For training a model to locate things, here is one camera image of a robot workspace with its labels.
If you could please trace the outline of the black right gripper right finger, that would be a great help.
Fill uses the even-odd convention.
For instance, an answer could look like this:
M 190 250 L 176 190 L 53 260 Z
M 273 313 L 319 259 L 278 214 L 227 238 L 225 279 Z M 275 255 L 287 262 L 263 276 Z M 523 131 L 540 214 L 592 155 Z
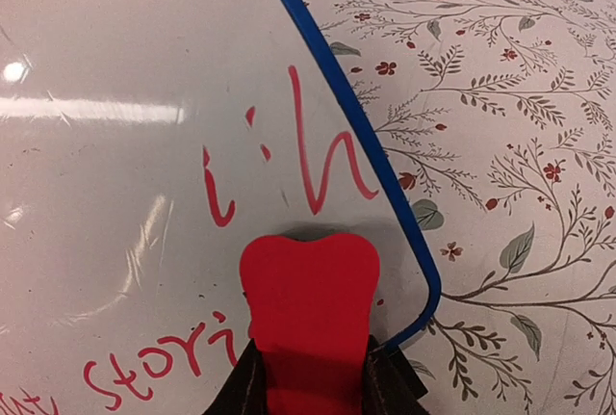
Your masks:
M 365 415 L 427 415 L 420 404 L 427 389 L 399 348 L 389 352 L 369 337 L 362 374 Z

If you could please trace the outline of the blue framed whiteboard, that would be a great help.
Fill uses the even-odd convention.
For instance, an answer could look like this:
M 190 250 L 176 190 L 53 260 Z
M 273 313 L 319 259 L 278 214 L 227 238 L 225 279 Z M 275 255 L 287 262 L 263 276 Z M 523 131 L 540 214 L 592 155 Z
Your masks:
M 254 239 L 378 250 L 371 331 L 427 286 L 279 0 L 1 0 L 1 410 L 199 414 Z

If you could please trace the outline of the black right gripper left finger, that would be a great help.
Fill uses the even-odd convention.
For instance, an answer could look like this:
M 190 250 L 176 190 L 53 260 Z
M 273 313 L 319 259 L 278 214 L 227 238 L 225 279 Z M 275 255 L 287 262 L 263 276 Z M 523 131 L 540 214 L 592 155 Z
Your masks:
M 251 339 L 204 415 L 266 415 L 267 375 L 264 359 Z

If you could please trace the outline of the red whiteboard eraser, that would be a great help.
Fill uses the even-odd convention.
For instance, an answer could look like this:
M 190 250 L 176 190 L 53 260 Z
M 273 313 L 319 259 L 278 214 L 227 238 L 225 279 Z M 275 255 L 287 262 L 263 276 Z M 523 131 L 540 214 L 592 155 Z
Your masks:
M 375 247 L 353 234 L 264 236 L 244 249 L 240 277 L 270 414 L 361 413 L 379 274 Z

